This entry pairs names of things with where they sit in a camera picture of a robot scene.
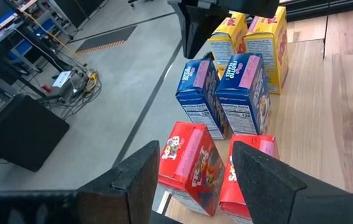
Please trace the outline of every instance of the concrete floor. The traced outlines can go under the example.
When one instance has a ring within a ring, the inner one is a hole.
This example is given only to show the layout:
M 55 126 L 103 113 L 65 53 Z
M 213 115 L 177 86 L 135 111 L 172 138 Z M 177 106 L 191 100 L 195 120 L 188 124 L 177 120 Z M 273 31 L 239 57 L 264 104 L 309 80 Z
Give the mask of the concrete floor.
M 166 1 L 138 1 L 132 9 L 125 0 L 109 0 L 76 33 L 77 41 L 67 46 L 74 51 L 84 37 L 170 12 L 173 9 Z M 175 99 L 187 61 L 178 45 L 180 39 L 179 21 L 172 14 L 139 24 L 123 45 L 80 55 L 79 61 L 99 71 L 103 84 L 101 94 L 67 120 L 71 125 L 69 132 L 38 172 L 0 164 L 0 190 L 77 189 L 109 170 L 123 146 L 121 158 L 153 139 L 160 141 L 162 150 L 175 121 L 189 120 Z M 66 49 L 62 51 L 71 55 Z M 207 51 L 209 46 L 205 45 L 198 56 Z M 31 82 L 36 86 L 51 85 L 51 76 L 56 73 L 48 64 L 35 77 L 37 81 Z M 149 110 L 142 112 L 145 106 Z M 154 210 L 162 195 L 163 190 L 158 188 Z

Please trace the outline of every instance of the corn pops box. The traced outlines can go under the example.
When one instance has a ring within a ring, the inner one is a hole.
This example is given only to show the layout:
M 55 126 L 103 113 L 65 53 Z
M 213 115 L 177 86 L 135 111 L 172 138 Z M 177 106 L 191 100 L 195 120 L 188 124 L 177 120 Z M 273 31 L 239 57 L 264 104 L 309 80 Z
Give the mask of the corn pops box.
M 186 208 L 213 216 L 225 166 L 207 127 L 176 122 L 161 153 L 158 183 Z
M 234 55 L 216 96 L 234 134 L 265 133 L 271 104 L 262 55 Z
M 193 123 L 207 125 L 213 139 L 224 139 L 229 125 L 215 96 L 218 83 L 211 59 L 192 60 L 183 69 L 176 98 Z
M 272 19 L 255 16 L 244 42 L 248 52 L 262 54 L 269 92 L 281 94 L 288 72 L 286 8 L 279 6 Z
M 247 32 L 245 14 L 232 12 L 214 31 L 209 39 L 220 78 L 224 75 L 229 59 L 245 52 L 244 35 Z
M 232 149 L 235 141 L 242 141 L 276 159 L 279 159 L 276 140 L 274 136 L 233 135 L 229 149 L 226 174 L 222 183 L 219 207 L 238 224 L 250 224 L 252 219 L 249 209 L 237 183 L 234 172 Z

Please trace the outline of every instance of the pink label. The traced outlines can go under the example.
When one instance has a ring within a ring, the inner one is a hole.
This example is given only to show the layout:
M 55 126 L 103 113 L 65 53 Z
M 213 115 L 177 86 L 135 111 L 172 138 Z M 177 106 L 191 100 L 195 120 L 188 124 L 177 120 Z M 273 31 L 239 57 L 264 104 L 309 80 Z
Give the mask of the pink label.
M 241 77 L 239 87 L 250 88 L 252 81 L 254 80 L 255 73 L 259 64 L 259 57 L 251 55 L 249 61 L 245 66 L 243 76 Z
M 270 156 L 273 156 L 275 154 L 275 143 L 266 140 L 261 140 L 259 150 Z
M 200 139 L 202 137 L 203 137 L 202 130 L 200 129 L 193 130 L 190 136 L 189 142 L 186 145 L 186 149 L 183 152 L 183 156 L 178 165 L 178 168 L 176 169 L 176 173 L 175 173 L 176 175 L 180 175 L 186 178 L 189 176 L 190 167 L 193 163 L 193 160 L 195 159 L 197 148 L 199 147 Z
M 252 20 L 250 28 L 249 28 L 249 30 L 247 32 L 253 32 L 255 27 L 256 27 L 256 25 L 257 25 L 257 23 L 258 23 L 258 21 L 259 21 L 259 17 L 255 16 L 254 19 Z
M 195 82 L 193 83 L 194 87 L 200 87 L 200 88 L 203 87 L 204 80 L 206 79 L 208 67 L 209 67 L 209 61 L 203 60 L 200 62 L 199 69 L 196 74 Z

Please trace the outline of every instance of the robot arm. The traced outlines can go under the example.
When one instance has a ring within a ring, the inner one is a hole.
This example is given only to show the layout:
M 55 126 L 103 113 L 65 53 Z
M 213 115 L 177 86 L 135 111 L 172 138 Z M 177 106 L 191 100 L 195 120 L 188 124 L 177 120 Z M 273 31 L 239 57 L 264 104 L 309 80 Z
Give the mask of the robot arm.
M 183 55 L 192 59 L 229 10 L 271 18 L 278 0 L 168 0 L 179 17 Z

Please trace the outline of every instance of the blue cereal box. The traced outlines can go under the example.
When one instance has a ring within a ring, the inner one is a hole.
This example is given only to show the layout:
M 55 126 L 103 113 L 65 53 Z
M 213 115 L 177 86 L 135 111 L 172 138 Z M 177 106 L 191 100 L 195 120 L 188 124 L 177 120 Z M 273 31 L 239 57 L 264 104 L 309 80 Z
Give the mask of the blue cereal box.
M 234 134 L 264 134 L 270 98 L 261 54 L 233 55 L 216 95 Z
M 213 139 L 224 139 L 229 127 L 215 95 L 218 84 L 211 59 L 192 60 L 185 65 L 176 98 L 193 123 L 207 125 Z

